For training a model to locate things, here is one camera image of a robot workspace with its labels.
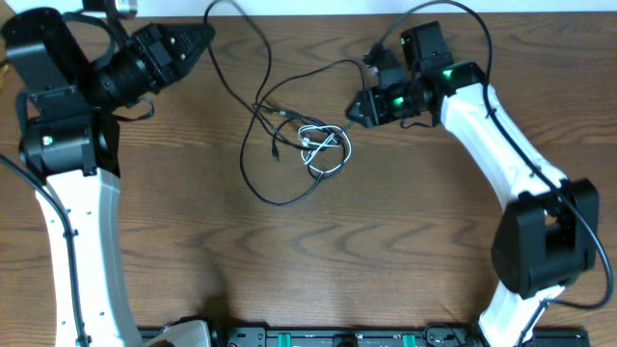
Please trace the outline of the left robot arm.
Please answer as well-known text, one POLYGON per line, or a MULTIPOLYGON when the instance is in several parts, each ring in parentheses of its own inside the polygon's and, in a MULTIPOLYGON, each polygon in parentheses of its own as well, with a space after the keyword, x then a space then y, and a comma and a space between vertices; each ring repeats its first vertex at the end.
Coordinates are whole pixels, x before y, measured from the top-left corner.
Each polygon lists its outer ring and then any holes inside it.
POLYGON ((59 346, 208 346, 206 321, 143 333, 122 268, 119 108, 149 101, 185 77, 214 38, 207 23, 149 24, 127 33, 132 1, 88 1, 79 12, 39 7, 2 27, 21 164, 47 227, 59 346))

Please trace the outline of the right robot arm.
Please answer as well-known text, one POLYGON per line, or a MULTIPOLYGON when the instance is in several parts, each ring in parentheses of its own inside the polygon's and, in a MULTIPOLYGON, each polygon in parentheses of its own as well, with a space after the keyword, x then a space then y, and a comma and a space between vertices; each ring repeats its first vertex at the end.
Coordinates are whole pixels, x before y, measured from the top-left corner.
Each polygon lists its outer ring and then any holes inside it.
POLYGON ((404 55, 381 43, 364 55, 379 83, 357 93, 347 118, 372 128, 416 125, 429 113, 468 151, 502 209, 491 258, 496 291, 466 337, 469 346, 585 346, 584 332, 541 330, 548 307, 591 270, 602 249, 599 194, 572 181, 530 143, 509 118, 474 62, 455 62, 441 26, 430 22, 402 33, 404 55))

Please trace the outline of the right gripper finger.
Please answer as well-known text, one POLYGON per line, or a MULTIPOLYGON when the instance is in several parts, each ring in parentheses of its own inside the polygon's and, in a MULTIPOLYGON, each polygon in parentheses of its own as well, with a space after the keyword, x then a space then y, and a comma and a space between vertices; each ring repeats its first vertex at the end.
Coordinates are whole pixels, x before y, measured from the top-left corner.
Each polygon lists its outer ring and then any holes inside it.
POLYGON ((361 114, 363 102, 365 100, 365 92, 360 91, 356 93, 349 106, 346 109, 347 114, 361 114))
POLYGON ((346 111, 346 118, 365 128, 371 127, 371 117, 361 109, 349 109, 346 111))

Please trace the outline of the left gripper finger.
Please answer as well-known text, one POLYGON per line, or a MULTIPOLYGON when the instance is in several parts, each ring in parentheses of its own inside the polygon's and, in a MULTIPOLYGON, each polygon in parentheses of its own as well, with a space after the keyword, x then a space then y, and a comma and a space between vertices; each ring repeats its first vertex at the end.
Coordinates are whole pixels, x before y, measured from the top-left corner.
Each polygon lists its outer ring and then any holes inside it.
POLYGON ((207 23, 169 24, 167 32, 182 46, 208 45, 215 37, 216 30, 207 23))
POLYGON ((181 72, 190 72, 209 45, 209 36, 177 36, 175 45, 178 52, 177 66, 181 72))

